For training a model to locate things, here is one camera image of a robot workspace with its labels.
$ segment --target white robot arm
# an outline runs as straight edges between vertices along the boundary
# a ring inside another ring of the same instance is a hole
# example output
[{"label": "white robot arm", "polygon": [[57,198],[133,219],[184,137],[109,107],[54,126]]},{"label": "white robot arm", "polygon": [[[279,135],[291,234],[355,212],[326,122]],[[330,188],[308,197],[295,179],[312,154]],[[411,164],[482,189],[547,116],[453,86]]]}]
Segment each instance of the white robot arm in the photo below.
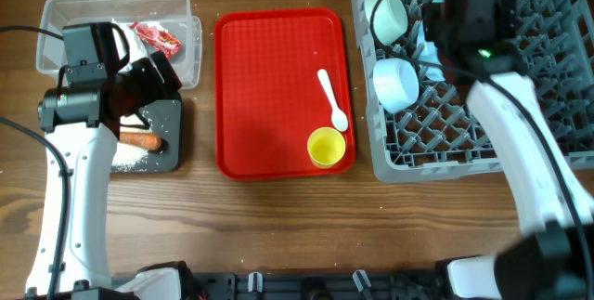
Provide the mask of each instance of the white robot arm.
[{"label": "white robot arm", "polygon": [[[115,33],[126,49],[123,59],[116,55]],[[53,148],[47,153],[41,239],[26,296],[51,299],[56,293],[60,297],[72,293],[74,298],[76,293],[84,299],[186,298],[197,288],[185,263],[146,267],[116,292],[110,289],[106,253],[108,183],[120,117],[171,97],[181,83],[160,51],[133,62],[130,71],[119,72],[128,64],[129,46],[117,25],[67,26],[63,40],[70,65],[60,69],[58,87],[48,90],[39,106],[41,127]],[[69,87],[62,87],[64,74]],[[59,267],[54,267],[56,260]]]},{"label": "white robot arm", "polygon": [[[563,158],[536,101],[535,86],[516,72],[491,76],[530,112],[555,154],[583,224],[592,223],[594,200],[575,178]],[[534,130],[516,107],[492,86],[476,82],[467,97],[469,109],[489,136],[510,183],[524,236],[543,232],[557,221],[563,228],[574,225],[559,182]],[[495,255],[454,260],[447,265],[452,293],[461,298],[500,299]]]}]

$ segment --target red candy wrapper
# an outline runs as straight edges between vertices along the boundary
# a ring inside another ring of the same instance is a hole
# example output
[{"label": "red candy wrapper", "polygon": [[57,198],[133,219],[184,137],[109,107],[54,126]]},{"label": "red candy wrapper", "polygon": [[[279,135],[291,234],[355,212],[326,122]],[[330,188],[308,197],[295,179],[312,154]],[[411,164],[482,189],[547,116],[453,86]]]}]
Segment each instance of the red candy wrapper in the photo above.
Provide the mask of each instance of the red candy wrapper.
[{"label": "red candy wrapper", "polygon": [[138,37],[147,44],[155,46],[158,50],[165,53],[165,57],[170,59],[175,53],[179,51],[182,43],[170,35],[159,23],[150,22],[143,25],[140,22],[135,22],[130,25],[130,28],[138,34]]}]

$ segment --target wood grain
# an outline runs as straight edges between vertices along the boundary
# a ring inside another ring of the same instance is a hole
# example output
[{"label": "wood grain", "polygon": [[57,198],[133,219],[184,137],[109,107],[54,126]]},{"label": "wood grain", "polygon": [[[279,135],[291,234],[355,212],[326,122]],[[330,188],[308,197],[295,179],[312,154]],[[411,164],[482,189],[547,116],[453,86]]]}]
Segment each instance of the wood grain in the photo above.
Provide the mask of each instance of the wood grain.
[{"label": "wood grain", "polygon": [[[350,0],[191,0],[202,20],[199,85],[182,93],[184,153],[163,175],[116,175],[108,203],[111,271],[185,259],[195,271],[387,271],[494,252],[518,237],[502,174],[385,185],[372,173],[366,94]],[[0,0],[0,25],[38,25],[45,0]],[[232,182],[214,162],[213,26],[227,12],[329,7],[342,18],[349,62],[355,165],[340,176]],[[53,81],[34,68],[37,36],[0,36],[0,115],[39,131],[36,106]],[[0,297],[22,296],[45,195],[45,151],[0,126]],[[592,188],[593,172],[580,172]]]}]

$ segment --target white mug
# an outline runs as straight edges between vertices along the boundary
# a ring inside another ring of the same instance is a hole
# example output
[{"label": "white mug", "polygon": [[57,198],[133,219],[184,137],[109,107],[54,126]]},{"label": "white mug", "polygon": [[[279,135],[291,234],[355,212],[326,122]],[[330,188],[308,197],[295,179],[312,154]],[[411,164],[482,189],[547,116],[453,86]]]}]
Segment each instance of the white mug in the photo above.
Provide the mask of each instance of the white mug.
[{"label": "white mug", "polygon": [[403,59],[382,59],[373,67],[373,87],[380,104],[394,114],[419,98],[415,68]]},{"label": "white mug", "polygon": [[[371,11],[378,0],[365,0],[363,5],[368,22],[371,23]],[[373,18],[373,30],[380,42],[389,46],[407,32],[408,16],[401,0],[381,0]]]}]

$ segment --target red tray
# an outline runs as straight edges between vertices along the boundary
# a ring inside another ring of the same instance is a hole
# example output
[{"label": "red tray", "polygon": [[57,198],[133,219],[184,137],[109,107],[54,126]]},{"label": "red tray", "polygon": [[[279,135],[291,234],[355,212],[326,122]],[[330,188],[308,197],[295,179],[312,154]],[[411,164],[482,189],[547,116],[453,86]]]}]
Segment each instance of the red tray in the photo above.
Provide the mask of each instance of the red tray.
[{"label": "red tray", "polygon": [[[317,79],[326,69],[349,119],[346,153],[315,167],[307,139],[332,127]],[[355,137],[340,18],[327,8],[239,12],[214,28],[216,163],[235,180],[336,174],[355,161]]]}]

